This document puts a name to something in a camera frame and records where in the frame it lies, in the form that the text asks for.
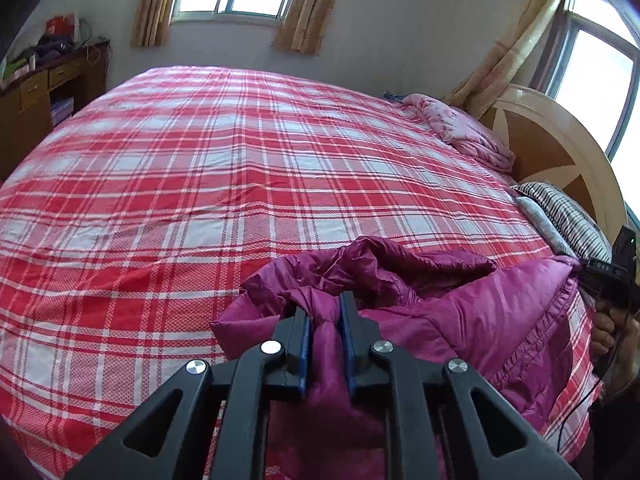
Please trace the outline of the person's right hand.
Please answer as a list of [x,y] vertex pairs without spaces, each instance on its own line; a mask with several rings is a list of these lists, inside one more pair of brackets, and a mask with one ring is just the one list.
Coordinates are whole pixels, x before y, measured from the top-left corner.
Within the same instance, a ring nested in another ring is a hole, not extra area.
[[592,321],[590,356],[593,363],[611,361],[604,375],[603,394],[616,396],[637,378],[639,364],[639,321],[626,310],[599,301]]

